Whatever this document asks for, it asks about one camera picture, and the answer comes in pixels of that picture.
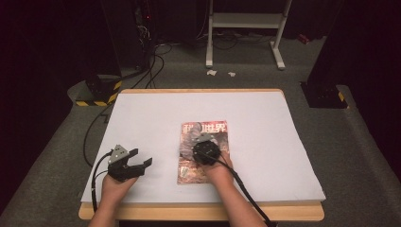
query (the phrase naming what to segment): yellow and black hazard tape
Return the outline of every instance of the yellow and black hazard tape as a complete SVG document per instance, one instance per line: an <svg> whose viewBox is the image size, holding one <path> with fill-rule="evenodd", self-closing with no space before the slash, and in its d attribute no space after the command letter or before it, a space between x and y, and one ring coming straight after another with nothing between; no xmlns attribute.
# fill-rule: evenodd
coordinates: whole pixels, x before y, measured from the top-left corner
<svg viewBox="0 0 401 227"><path fill-rule="evenodd" d="M118 91L121 87L122 81L118 81L114 87L113 92L110 94L108 98L103 100L96 100L96 98L92 98L92 100L76 100L76 104L78 106L107 106L115 102L117 99Z"/></svg>

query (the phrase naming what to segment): person's right hand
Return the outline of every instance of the person's right hand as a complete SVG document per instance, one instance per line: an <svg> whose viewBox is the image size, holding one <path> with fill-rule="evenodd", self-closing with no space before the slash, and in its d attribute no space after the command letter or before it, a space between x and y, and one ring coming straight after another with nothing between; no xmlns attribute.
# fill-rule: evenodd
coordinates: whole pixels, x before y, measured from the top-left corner
<svg viewBox="0 0 401 227"><path fill-rule="evenodd" d="M229 167L233 167L230 154L222 151L218 158L221 162L226 163ZM215 162L212 166L202 165L203 171L215 187L234 185L234 178L230 170L222 164Z"/></svg>

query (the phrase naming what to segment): metal stand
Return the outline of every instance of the metal stand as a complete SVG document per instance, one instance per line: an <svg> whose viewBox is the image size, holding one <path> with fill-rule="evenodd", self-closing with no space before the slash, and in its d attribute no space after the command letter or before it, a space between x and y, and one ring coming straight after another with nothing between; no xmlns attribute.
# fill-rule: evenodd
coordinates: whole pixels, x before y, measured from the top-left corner
<svg viewBox="0 0 401 227"><path fill-rule="evenodd" d="M292 0L287 0L283 13L214 13L213 0L210 0L206 67L213 67L213 27L276 28L276 39L274 42L270 42L270 46L278 69L284 70L286 67L278 45L283 35L291 2Z"/></svg>

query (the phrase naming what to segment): paper scrap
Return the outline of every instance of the paper scrap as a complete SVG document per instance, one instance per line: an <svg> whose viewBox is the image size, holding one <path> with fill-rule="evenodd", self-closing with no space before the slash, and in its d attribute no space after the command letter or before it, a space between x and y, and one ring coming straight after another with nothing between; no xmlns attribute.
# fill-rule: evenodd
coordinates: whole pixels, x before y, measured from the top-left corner
<svg viewBox="0 0 401 227"><path fill-rule="evenodd" d="M207 71L207 75L215 76L215 75L216 75L216 72L217 72L217 71L209 70L209 71Z"/></svg>

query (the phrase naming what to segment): dark background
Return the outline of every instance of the dark background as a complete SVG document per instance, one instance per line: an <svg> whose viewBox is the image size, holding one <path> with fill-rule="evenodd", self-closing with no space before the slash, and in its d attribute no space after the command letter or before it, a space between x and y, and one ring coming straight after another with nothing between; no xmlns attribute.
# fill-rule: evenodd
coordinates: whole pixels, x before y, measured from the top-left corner
<svg viewBox="0 0 401 227"><path fill-rule="evenodd" d="M159 6L155 26L161 35L193 43L202 28L204 2L154 2ZM400 4L391 0L294 0L284 32L289 39L299 34L310 40L328 35L323 49L332 51L319 56L315 65L320 69L318 78L350 87L371 134L398 177L401 27L396 22L400 21ZM282 6L279 0L254 0L252 4L216 1L215 11L277 12ZM99 1L3 1L0 21L3 211L68 115L73 105L68 88L91 75L85 69L118 74L119 68Z"/></svg>

